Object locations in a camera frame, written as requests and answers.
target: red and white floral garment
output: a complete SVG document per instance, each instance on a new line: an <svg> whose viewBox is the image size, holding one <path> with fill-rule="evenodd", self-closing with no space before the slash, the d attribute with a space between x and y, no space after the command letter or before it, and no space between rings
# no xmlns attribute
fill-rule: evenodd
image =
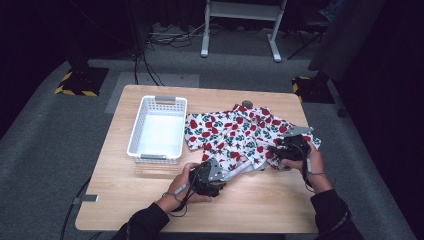
<svg viewBox="0 0 424 240"><path fill-rule="evenodd" d="M281 169L267 147L275 146L276 139L283 138L292 126L273 116L267 107L247 109L235 105L232 111L188 114L184 138L190 150L203 148L202 161L215 158L223 171L232 171L248 160L254 170L263 170L267 164ZM303 136L317 148L321 144L310 132Z"/></svg>

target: person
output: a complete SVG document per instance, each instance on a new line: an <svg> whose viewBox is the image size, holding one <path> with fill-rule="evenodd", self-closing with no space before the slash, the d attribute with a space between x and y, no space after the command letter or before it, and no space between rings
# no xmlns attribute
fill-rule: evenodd
<svg viewBox="0 0 424 240"><path fill-rule="evenodd" d="M316 239L325 240L359 240L362 234L350 218L350 211L346 203L337 195L336 190L325 175L324 161L321 153L315 146L311 147L311 168L307 171L307 179L314 189L315 195L311 197L312 205L316 211L315 223L318 228ZM303 161L282 159L284 165L302 172ZM113 240L156 239L159 231L169 222L168 214L181 205L189 188L181 186L188 183L191 169L198 163L187 163L181 174L177 175L168 188L168 191L148 208L136 212L128 223L125 223L114 236ZM212 202L209 196L193 193L188 203Z"/></svg>

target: metal frame leg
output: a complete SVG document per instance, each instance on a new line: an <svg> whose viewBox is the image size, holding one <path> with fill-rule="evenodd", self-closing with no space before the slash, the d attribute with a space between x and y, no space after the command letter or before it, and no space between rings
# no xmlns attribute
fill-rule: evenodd
<svg viewBox="0 0 424 240"><path fill-rule="evenodd" d="M205 32L203 33L201 57L207 57L209 53L209 20L211 14L211 1L208 0L205 8Z"/></svg>
<svg viewBox="0 0 424 240"><path fill-rule="evenodd" d="M278 29L280 28L281 19L283 18L285 6L287 0L281 1L280 10L278 11L277 20L274 23L274 29L272 30L272 34L267 34L269 46L271 47L272 55L274 57L275 62L281 62L280 52L278 51L277 45L275 44L275 37L277 36Z"/></svg>

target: white basket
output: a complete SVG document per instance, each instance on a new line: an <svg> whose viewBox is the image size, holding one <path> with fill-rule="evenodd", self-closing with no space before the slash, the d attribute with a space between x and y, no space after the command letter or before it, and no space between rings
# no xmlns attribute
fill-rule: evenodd
<svg viewBox="0 0 424 240"><path fill-rule="evenodd" d="M187 99L144 96L134 122L127 154L136 162L178 164Z"/></svg>

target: black sleeve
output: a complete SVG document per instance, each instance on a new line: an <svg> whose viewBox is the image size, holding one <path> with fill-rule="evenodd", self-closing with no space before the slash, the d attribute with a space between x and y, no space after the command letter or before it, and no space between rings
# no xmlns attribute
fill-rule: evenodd
<svg viewBox="0 0 424 240"><path fill-rule="evenodd" d="M156 203L136 212L129 220L130 239L156 239L159 231L169 222L168 215ZM112 240L127 239L128 223L124 224Z"/></svg>
<svg viewBox="0 0 424 240"><path fill-rule="evenodd" d="M334 189L313 196L311 202L316 212L317 239L364 239L350 218L349 208Z"/></svg>

